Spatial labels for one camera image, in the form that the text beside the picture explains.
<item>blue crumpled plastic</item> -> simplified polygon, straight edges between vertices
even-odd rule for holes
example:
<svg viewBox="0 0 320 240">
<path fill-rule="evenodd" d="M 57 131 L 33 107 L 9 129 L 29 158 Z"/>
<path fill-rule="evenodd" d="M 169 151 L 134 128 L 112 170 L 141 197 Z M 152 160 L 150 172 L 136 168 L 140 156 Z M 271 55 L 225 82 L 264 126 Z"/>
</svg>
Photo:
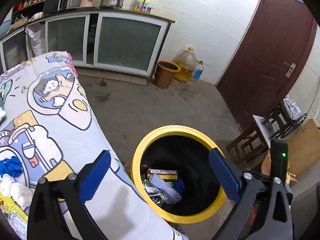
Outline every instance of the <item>blue crumpled plastic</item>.
<svg viewBox="0 0 320 240">
<path fill-rule="evenodd" d="M 0 161 L 0 176 L 2 177 L 3 174 L 7 173 L 11 177 L 17 178 L 22 174 L 21 166 L 22 163 L 16 156 L 12 156 L 11 159 L 4 159 Z"/>
<path fill-rule="evenodd" d="M 173 189 L 175 189 L 179 194 L 181 194 L 182 192 L 185 191 L 184 182 L 183 182 L 183 180 L 181 178 L 179 178 L 176 181 L 174 181 Z"/>
</svg>

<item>dark red wooden door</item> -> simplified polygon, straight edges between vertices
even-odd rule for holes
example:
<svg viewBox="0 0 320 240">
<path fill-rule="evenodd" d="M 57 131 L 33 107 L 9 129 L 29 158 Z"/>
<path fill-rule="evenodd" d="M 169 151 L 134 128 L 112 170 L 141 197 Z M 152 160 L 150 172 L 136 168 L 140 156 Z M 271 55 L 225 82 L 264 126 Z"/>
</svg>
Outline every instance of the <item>dark red wooden door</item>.
<svg viewBox="0 0 320 240">
<path fill-rule="evenodd" d="M 303 3 L 264 0 L 251 32 L 217 85 L 241 128 L 253 122 L 253 114 L 269 115 L 286 96 L 308 59 L 314 36 L 314 19 Z M 297 66 L 288 78 L 292 63 Z"/>
</svg>

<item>brown trash can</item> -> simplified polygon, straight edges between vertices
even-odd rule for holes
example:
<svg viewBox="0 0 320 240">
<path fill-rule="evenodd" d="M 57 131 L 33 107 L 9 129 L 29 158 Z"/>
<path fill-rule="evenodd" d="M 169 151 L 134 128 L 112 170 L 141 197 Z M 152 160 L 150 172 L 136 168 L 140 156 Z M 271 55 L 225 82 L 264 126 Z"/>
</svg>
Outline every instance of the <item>brown trash can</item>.
<svg viewBox="0 0 320 240">
<path fill-rule="evenodd" d="M 174 75 L 180 71 L 180 67 L 168 60 L 159 60 L 157 63 L 156 77 L 153 84 L 159 88 L 167 89 Z"/>
</svg>

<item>door handle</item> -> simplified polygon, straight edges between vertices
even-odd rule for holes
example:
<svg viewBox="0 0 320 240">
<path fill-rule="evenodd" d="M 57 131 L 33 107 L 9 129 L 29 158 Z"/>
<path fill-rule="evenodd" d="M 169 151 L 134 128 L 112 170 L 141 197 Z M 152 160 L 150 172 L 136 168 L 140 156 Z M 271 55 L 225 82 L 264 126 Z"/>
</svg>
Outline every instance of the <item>door handle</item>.
<svg viewBox="0 0 320 240">
<path fill-rule="evenodd" d="M 286 73 L 286 77 L 290 78 L 292 72 L 294 71 L 295 67 L 297 66 L 295 63 L 292 63 L 291 65 L 289 63 L 283 62 L 284 64 L 289 66 L 288 72 Z"/>
</svg>

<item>blue gripper pad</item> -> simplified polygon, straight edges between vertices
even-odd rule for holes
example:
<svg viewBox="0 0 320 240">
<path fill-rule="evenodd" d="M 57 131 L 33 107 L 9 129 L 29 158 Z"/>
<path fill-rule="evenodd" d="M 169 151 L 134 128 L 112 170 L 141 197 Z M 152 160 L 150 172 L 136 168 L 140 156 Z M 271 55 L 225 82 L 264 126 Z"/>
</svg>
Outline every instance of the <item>blue gripper pad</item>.
<svg viewBox="0 0 320 240">
<path fill-rule="evenodd" d="M 234 163 L 225 159 L 218 148 L 214 148 L 209 152 L 209 164 L 228 199 L 237 204 L 241 200 L 241 195 L 239 194 L 242 188 L 241 170 Z"/>
<path fill-rule="evenodd" d="M 93 166 L 80 185 L 79 198 L 82 204 L 91 200 L 111 165 L 110 151 L 104 150 L 92 163 Z"/>
</svg>

